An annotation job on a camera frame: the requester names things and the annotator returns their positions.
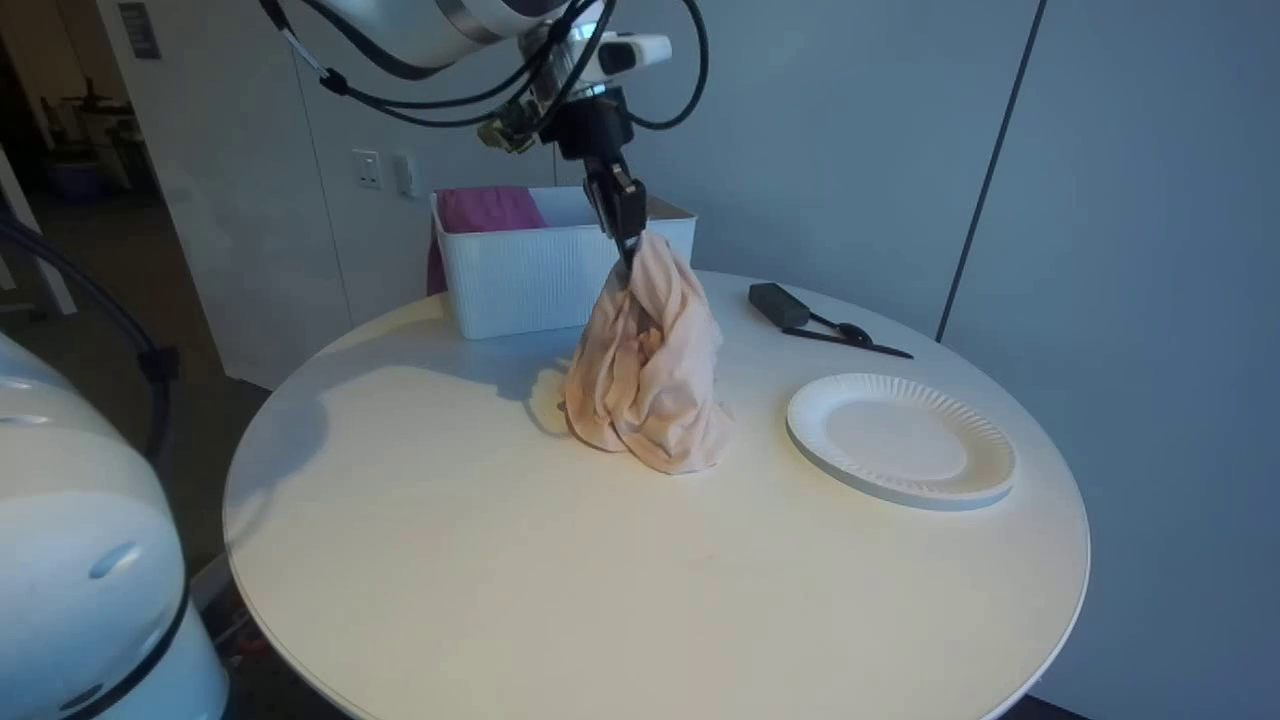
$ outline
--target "white box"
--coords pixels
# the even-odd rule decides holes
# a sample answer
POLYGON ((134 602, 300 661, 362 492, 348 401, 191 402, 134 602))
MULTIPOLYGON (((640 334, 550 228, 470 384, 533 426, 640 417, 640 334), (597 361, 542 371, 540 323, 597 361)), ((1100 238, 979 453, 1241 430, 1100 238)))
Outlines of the white box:
MULTIPOLYGON (((446 232, 435 211, 446 309, 462 340, 587 323, 603 277, 620 258, 581 187, 528 192, 542 228, 446 232)), ((691 258, 691 211, 649 199, 649 232, 691 258)))

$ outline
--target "black utensil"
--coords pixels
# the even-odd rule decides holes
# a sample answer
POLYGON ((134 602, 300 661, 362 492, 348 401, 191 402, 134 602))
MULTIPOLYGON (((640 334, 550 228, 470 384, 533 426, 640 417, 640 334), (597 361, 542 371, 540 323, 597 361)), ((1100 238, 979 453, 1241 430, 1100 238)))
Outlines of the black utensil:
POLYGON ((885 357, 899 357, 899 361, 910 361, 910 352, 899 352, 899 346, 889 346, 889 342, 877 342, 873 333, 862 333, 858 323, 836 323, 828 317, 817 317, 809 305, 798 305, 787 286, 780 285, 751 285, 749 286, 749 299, 787 334, 813 334, 813 340, 831 340, 831 342, 853 342, 853 346, 862 346, 862 352, 885 352, 885 357))

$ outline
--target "paper plate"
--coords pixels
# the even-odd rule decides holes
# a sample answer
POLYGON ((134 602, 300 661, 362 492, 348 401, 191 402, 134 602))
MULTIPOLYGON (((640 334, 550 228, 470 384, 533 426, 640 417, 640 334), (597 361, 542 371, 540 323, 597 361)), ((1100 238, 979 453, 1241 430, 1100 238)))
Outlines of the paper plate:
POLYGON ((950 396, 899 375, 823 375, 787 402, 797 445, 895 504, 979 507, 1012 483, 1012 445, 950 396))

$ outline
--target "white round table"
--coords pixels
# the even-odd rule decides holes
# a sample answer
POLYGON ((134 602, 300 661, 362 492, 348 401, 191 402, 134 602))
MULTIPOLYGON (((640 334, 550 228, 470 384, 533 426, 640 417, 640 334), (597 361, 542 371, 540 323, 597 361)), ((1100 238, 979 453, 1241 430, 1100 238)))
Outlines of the white round table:
POLYGON ((993 715, 1067 641, 1088 514, 1041 422, 956 352, 813 291, 917 361, 780 334, 705 273, 731 445, 659 475, 542 430, 576 333, 462 342, 440 299, 311 357, 250 419, 224 532, 247 613, 327 701, 378 720, 993 715), (988 417, 1012 492, 929 511, 817 466, 787 396, 891 371, 988 417))

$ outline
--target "peach cloth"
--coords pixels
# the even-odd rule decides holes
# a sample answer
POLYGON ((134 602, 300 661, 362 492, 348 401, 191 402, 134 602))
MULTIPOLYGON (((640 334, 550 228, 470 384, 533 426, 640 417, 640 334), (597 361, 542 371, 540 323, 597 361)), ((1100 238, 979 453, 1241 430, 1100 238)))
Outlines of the peach cloth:
POLYGON ((721 323, 691 267, 642 236, 630 279, 607 277, 561 401, 573 437, 659 471, 701 471, 726 438, 715 401, 721 323))

